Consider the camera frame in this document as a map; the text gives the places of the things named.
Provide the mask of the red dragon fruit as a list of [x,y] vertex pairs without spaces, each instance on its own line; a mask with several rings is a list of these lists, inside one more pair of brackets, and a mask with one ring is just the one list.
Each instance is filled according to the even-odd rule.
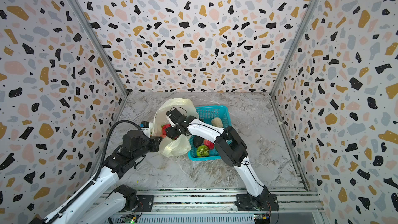
[[169,127],[171,127],[171,125],[170,124],[165,124],[165,125],[163,125],[162,126],[162,137],[163,138],[165,138],[165,137],[167,137],[167,129],[169,128]]

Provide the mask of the dark avocado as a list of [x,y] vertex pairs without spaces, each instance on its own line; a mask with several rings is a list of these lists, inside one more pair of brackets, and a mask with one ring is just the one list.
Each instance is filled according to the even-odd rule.
[[204,140],[205,139],[202,138],[202,137],[194,136],[194,138],[193,138],[193,146],[195,148],[198,148],[198,147],[202,146],[204,144]]

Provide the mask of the cream plastic bag orange print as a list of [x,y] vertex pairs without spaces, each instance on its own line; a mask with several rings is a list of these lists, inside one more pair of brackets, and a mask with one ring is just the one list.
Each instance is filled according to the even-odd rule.
[[172,110],[178,110],[185,118],[188,116],[199,117],[197,110],[190,99],[186,98],[175,98],[168,99],[155,113],[152,127],[151,136],[160,136],[162,141],[160,143],[159,154],[165,157],[176,157],[187,154],[191,150],[189,139],[191,135],[178,134],[177,138],[168,138],[163,133],[163,127],[170,124],[174,127],[174,124],[167,112]]

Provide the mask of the bright green custard apple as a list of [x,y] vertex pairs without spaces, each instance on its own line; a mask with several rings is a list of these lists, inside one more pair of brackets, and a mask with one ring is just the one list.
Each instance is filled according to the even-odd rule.
[[197,148],[196,155],[198,158],[209,157],[210,150],[206,145],[201,145]]

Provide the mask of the cream white pear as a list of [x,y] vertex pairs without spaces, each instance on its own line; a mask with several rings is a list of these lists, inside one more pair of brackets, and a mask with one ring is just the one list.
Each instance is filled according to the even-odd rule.
[[222,120],[218,117],[211,120],[211,125],[218,127],[218,128],[224,127]]

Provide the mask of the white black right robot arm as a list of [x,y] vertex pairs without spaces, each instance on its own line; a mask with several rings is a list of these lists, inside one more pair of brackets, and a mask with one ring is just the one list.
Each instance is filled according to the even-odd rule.
[[233,167],[244,182],[247,193],[236,196],[235,205],[239,211],[278,211],[279,204],[275,194],[256,175],[249,161],[247,145],[237,131],[227,126],[219,128],[202,122],[194,116],[185,116],[177,109],[166,113],[171,126],[166,129],[169,138],[192,135],[204,138],[215,145],[222,161]]

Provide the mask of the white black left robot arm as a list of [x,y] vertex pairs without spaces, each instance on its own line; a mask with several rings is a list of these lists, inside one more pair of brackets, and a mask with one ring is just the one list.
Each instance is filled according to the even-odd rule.
[[136,168],[146,154],[158,152],[161,142],[161,137],[148,137],[140,130],[129,131],[123,136],[122,145],[105,159],[81,189],[47,217],[35,217],[31,223],[99,224],[119,211],[138,215],[151,211],[153,196],[139,197],[135,189],[126,185],[118,186],[99,205],[95,202],[129,170]]

